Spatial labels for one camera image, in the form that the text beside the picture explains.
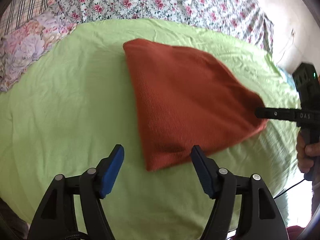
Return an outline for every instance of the ribbed knit fabric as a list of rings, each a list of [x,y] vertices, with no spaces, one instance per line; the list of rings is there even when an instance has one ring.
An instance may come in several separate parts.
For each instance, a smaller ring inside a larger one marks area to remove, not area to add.
[[[265,128],[254,115],[261,98],[211,54],[143,39],[123,48],[148,171],[189,161],[195,144],[210,154]]]

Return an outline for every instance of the striped fabric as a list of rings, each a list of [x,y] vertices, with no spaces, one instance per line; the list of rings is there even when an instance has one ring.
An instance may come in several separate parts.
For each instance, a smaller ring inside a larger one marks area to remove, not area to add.
[[[0,37],[17,30],[56,0],[12,0],[0,19]]]

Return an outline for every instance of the blue gripper pad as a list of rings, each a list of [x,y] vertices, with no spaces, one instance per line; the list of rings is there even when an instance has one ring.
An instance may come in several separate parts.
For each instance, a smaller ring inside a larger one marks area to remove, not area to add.
[[[105,198],[106,195],[108,195],[111,192],[112,187],[116,181],[116,177],[118,176],[119,170],[124,160],[123,146],[116,145],[113,151],[108,157],[113,159],[111,160],[111,163],[109,164],[109,167],[104,173],[104,175],[102,176],[102,180],[101,180],[100,196],[102,198]]]
[[[191,150],[191,160],[193,166],[196,169],[196,173],[200,180],[204,193],[206,193],[211,199],[215,196],[215,190],[213,188],[213,181],[210,172],[207,169],[205,160],[207,158],[198,145],[193,146]]]

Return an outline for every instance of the metal pin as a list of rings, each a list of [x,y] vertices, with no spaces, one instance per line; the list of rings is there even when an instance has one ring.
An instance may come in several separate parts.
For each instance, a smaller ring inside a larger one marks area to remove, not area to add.
[[[258,174],[253,174],[252,177],[255,180],[260,180],[261,179],[260,175],[258,175]]]
[[[219,173],[223,174],[223,175],[226,175],[228,173],[228,170],[225,169],[225,168],[221,168],[221,169],[219,169]]]
[[[62,174],[58,174],[54,177],[55,180],[62,180],[63,175]]]
[[[97,170],[96,170],[95,168],[90,168],[90,169],[87,170],[87,173],[88,173],[88,174],[95,174],[96,171],[97,171]]]

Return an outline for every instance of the black handle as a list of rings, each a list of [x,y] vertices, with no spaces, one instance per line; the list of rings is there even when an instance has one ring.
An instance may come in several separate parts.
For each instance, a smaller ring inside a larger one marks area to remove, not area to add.
[[[301,128],[300,133],[301,133],[306,145],[319,142],[320,130],[318,130],[318,129]],[[319,157],[309,157],[309,158],[311,160],[313,160],[314,165],[311,167],[311,169],[308,173],[304,174],[304,178],[305,178],[305,180],[312,181],[314,167],[315,167],[316,161]]]

